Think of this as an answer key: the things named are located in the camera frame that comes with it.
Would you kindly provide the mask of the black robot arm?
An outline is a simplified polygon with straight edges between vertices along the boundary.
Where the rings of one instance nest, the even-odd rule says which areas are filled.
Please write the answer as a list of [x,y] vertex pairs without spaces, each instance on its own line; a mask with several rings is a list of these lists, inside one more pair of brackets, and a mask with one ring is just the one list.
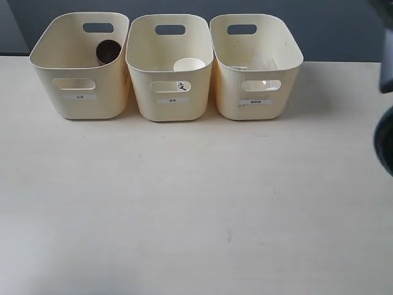
[[[367,2],[384,25],[379,92],[392,94],[392,1],[368,0]],[[373,147],[380,164],[392,176],[392,106],[383,114],[376,125]]]

